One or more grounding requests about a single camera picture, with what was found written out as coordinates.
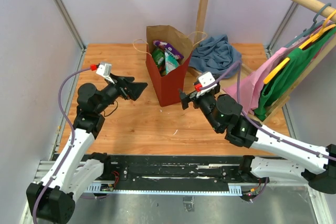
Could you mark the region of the red paper bag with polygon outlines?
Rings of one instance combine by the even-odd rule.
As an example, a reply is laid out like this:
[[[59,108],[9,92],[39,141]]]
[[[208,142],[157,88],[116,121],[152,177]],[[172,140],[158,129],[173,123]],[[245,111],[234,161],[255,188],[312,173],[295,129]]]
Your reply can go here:
[[[154,40],[170,43],[184,57],[176,69],[164,76],[160,74],[151,55],[154,50]],[[192,51],[196,45],[189,36],[170,25],[148,26],[146,28],[146,43],[145,64],[160,106],[165,107],[179,103],[179,91],[183,90]]]

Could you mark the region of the teal Fox's candy packet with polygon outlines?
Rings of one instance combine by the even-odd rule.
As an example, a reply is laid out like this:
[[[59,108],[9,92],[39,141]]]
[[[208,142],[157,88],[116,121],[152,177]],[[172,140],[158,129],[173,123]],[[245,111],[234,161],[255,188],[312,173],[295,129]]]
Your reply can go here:
[[[167,51],[164,53],[165,55],[165,73],[169,74],[171,71],[178,68],[180,65],[178,61]]]

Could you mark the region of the purple snack packet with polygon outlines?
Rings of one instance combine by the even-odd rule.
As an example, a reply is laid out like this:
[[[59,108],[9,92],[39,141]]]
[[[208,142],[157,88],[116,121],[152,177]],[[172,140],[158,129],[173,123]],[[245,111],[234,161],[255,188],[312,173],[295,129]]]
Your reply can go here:
[[[168,42],[164,42],[162,40],[154,40],[153,45],[163,51],[168,52],[175,60],[182,60],[184,58],[184,56]]]

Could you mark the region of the pink shirt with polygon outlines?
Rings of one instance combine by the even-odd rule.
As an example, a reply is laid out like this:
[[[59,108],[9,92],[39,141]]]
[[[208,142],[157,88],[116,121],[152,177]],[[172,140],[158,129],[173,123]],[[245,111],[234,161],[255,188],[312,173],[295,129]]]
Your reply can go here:
[[[264,79],[292,51],[290,48],[280,48],[267,61],[265,61],[256,71],[240,80],[240,104],[245,113],[254,114],[254,109],[258,108],[261,91],[264,87]]]

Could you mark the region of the green shirt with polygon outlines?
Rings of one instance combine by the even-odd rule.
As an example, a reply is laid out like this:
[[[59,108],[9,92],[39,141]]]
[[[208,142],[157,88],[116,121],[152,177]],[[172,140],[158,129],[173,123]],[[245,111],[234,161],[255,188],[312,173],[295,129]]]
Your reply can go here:
[[[271,106],[289,89],[318,51],[334,34],[335,28],[332,28],[325,32],[312,45],[307,46],[304,49],[296,48],[288,55],[290,61],[263,87],[259,98],[258,108],[254,109],[256,117],[261,121],[265,120],[266,108]]]

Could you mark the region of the yellow hanger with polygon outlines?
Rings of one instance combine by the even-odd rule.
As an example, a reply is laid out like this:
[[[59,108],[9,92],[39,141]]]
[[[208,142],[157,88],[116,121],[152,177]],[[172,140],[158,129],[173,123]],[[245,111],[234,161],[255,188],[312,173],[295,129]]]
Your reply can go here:
[[[323,22],[322,27],[319,29],[319,31],[310,36],[308,40],[306,40],[303,44],[299,46],[300,49],[303,49],[310,43],[315,42],[318,38],[320,38],[325,32],[335,27],[335,24],[327,26],[327,22],[335,15],[335,10],[326,18],[326,20]],[[263,80],[264,84],[268,84],[275,75],[285,67],[285,65],[290,61],[290,58],[285,58],[281,63],[279,63],[269,74],[268,76]]]

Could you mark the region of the teal hanger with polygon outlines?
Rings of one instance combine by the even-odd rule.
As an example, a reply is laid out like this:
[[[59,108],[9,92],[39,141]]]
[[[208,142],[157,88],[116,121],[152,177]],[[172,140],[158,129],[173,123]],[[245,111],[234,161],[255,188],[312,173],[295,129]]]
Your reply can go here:
[[[299,34],[298,36],[296,36],[294,39],[292,39],[291,41],[289,41],[284,47],[285,48],[289,48],[290,46],[292,46],[295,42],[297,42],[299,39],[301,38],[305,38],[308,35],[310,35],[312,32],[314,32],[318,27],[320,27],[323,23],[323,21],[317,22],[317,18],[322,14],[322,12],[327,8],[327,7],[331,7],[331,3],[327,3],[325,4],[314,16],[313,18],[313,23],[309,28],[306,28],[303,30],[303,32],[301,34]]]

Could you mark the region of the green snack packet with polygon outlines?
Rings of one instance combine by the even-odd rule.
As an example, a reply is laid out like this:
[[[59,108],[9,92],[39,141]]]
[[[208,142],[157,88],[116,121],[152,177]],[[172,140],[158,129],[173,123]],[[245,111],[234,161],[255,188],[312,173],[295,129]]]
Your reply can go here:
[[[161,49],[155,48],[152,52],[152,58],[153,58],[153,60],[156,64],[156,66],[158,68],[160,68],[164,64],[165,54]]]

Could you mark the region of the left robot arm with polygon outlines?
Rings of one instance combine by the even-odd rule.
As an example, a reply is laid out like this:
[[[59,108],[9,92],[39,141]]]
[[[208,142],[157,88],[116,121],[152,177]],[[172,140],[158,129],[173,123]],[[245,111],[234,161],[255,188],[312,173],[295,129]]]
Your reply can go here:
[[[112,176],[110,157],[104,153],[93,153],[83,166],[80,161],[95,141],[105,121],[102,114],[118,98],[136,101],[146,82],[135,82],[133,77],[109,74],[107,86],[98,90],[92,83],[78,89],[76,117],[70,122],[71,133],[52,168],[39,183],[31,183],[26,196],[33,222],[39,219],[53,223],[68,223],[81,195],[100,178]]]

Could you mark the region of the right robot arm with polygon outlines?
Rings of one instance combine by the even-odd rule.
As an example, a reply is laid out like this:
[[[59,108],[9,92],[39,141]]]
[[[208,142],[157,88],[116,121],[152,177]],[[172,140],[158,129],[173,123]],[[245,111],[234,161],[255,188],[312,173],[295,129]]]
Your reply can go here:
[[[244,182],[253,178],[278,177],[305,180],[325,194],[335,194],[335,145],[326,147],[304,143],[280,134],[242,114],[242,106],[231,96],[216,96],[213,89],[202,95],[197,91],[179,92],[183,109],[189,103],[200,109],[217,134],[238,147],[254,148],[279,156],[279,159],[246,157],[238,168]]]

